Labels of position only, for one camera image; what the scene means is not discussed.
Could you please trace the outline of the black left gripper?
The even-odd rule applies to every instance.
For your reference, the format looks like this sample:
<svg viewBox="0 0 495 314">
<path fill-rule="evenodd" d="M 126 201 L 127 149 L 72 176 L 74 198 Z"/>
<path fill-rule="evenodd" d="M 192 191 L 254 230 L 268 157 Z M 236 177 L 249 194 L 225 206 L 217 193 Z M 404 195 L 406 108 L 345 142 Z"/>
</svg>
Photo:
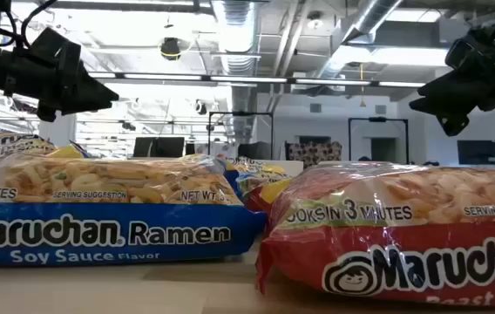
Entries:
<svg viewBox="0 0 495 314">
<path fill-rule="evenodd" d="M 13 93 L 38 99 L 37 116 L 53 122 L 62 115 L 109 109 L 119 95 L 83 72 L 81 47 L 62 44 L 54 59 L 44 59 L 16 48 L 5 78 L 5 95 Z"/>
</svg>

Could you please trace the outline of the orange chicken ramen pack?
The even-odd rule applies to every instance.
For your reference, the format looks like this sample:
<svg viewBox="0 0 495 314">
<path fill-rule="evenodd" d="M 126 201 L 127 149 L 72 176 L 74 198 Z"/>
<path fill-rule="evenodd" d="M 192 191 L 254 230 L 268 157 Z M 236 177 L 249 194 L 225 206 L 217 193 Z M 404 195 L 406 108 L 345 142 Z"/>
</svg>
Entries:
<svg viewBox="0 0 495 314">
<path fill-rule="evenodd" d="M 225 159 L 226 168 L 234 167 L 238 178 L 243 204 L 253 212 L 268 212 L 277 196 L 288 186 L 292 177 L 281 167 L 246 157 Z"/>
</svg>

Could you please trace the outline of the white pillar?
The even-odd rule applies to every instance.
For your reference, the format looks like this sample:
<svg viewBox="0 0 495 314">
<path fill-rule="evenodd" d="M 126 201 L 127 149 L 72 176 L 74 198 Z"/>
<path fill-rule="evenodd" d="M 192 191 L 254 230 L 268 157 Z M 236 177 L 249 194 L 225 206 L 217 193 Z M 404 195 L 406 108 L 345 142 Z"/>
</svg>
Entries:
<svg viewBox="0 0 495 314">
<path fill-rule="evenodd" d="M 64 147 L 75 140 L 76 128 L 76 114 L 62 115 L 60 112 L 56 112 L 56 118 L 53 122 L 39 122 L 38 134 L 55 146 Z"/>
</svg>

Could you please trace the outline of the black monitor on stand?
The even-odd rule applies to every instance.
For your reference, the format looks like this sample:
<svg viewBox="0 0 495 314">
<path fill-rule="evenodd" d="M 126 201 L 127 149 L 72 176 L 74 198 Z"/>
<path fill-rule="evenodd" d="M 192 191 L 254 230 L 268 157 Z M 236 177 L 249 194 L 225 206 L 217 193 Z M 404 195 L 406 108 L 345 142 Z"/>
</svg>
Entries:
<svg viewBox="0 0 495 314">
<path fill-rule="evenodd" d="M 458 164 L 495 166 L 495 140 L 458 140 Z"/>
</svg>

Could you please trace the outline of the black computer monitor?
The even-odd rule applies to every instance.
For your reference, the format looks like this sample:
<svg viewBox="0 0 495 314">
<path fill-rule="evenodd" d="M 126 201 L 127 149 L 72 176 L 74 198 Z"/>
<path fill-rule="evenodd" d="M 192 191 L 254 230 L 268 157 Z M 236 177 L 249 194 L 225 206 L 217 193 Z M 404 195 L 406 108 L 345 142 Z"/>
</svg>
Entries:
<svg viewBox="0 0 495 314">
<path fill-rule="evenodd" d="M 255 143 L 240 144 L 238 146 L 238 156 L 252 160 L 270 160 L 272 156 L 272 146 L 270 143 L 257 141 Z"/>
<path fill-rule="evenodd" d="M 184 148 L 183 137 L 138 137 L 132 156 L 179 158 L 183 155 Z"/>
</svg>

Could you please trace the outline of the floral patterned cloth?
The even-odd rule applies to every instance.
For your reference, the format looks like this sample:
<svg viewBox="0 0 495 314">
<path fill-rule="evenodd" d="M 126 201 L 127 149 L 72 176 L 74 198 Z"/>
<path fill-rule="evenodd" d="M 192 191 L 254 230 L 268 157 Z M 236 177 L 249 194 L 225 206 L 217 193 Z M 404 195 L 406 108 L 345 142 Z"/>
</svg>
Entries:
<svg viewBox="0 0 495 314">
<path fill-rule="evenodd" d="M 322 161 L 340 161 L 342 145 L 337 142 L 329 143 L 285 143 L 287 160 L 301 161 L 303 168 L 318 165 Z"/>
</svg>

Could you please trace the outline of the round ceiling lamp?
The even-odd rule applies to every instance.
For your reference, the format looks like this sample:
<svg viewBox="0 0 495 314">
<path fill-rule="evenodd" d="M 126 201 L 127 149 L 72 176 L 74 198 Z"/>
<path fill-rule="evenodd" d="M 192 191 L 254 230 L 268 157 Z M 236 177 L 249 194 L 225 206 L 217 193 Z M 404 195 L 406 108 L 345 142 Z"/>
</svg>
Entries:
<svg viewBox="0 0 495 314">
<path fill-rule="evenodd" d="M 317 30 L 323 26 L 323 21 L 322 21 L 322 16 L 323 12 L 320 10 L 312 10 L 308 15 L 307 15 L 307 26 L 311 30 Z"/>
</svg>

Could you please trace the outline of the LED light bar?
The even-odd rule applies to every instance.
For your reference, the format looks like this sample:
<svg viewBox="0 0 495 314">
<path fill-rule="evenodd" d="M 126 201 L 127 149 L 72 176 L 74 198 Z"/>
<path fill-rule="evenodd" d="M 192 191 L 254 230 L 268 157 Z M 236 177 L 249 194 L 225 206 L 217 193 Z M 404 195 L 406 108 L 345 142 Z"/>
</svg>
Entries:
<svg viewBox="0 0 495 314">
<path fill-rule="evenodd" d="M 217 82 L 242 84 L 282 84 L 282 85 L 329 85 L 329 86 L 364 86 L 364 87 L 392 87 L 392 88 L 419 88 L 425 85 L 422 82 L 382 81 L 382 80 L 350 80 L 325 78 L 283 78 L 283 77 L 245 77 L 201 74 L 156 74 L 156 73 L 127 73 L 127 72 L 90 72 L 95 79 L 135 79 L 157 81 L 183 82 Z"/>
</svg>

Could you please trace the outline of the black frame stand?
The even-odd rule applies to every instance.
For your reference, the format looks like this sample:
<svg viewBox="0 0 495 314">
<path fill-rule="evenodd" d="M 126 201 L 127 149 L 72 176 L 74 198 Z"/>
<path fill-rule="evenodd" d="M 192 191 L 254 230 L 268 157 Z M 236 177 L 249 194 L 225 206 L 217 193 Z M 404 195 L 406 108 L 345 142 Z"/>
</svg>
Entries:
<svg viewBox="0 0 495 314">
<path fill-rule="evenodd" d="M 410 164 L 410 126 L 407 119 L 393 119 L 381 116 L 369 118 L 348 118 L 348 160 L 373 156 L 374 140 L 392 140 L 394 144 L 380 149 L 390 154 L 389 161 Z"/>
</svg>

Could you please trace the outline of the silver slanted air duct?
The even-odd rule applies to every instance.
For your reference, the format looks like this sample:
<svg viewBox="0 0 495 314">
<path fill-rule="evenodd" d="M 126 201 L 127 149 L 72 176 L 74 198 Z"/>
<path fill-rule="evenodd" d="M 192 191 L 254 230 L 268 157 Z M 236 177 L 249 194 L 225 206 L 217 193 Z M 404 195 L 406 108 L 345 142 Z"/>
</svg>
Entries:
<svg viewBox="0 0 495 314">
<path fill-rule="evenodd" d="M 367 62 L 371 52 L 366 47 L 350 45 L 373 44 L 376 32 L 403 0 L 361 0 L 357 10 L 340 20 L 331 35 L 331 53 L 323 65 L 315 71 L 315 79 L 336 79 L 349 63 Z"/>
</svg>

